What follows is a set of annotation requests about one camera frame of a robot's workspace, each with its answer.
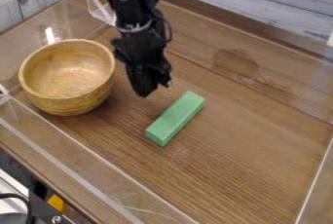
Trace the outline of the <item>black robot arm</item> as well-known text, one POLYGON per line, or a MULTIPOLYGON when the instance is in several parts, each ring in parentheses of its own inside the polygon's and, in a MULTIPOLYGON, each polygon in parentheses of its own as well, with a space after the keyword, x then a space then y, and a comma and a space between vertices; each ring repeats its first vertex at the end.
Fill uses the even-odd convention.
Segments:
POLYGON ((164 48, 171 41, 168 22, 156 8, 159 0, 107 0, 116 15, 119 38, 111 40, 113 54, 124 63, 131 87, 145 97, 159 85, 168 87, 171 65, 164 48))

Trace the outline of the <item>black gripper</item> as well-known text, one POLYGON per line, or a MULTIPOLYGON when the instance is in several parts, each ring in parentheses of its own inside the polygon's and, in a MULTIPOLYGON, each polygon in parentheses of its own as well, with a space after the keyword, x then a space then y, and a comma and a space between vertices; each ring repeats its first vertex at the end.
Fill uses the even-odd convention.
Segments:
POLYGON ((171 66, 164 56, 169 36, 161 24, 117 27, 120 37, 112 40, 119 60, 125 65, 131 87, 141 97, 168 87, 171 66))

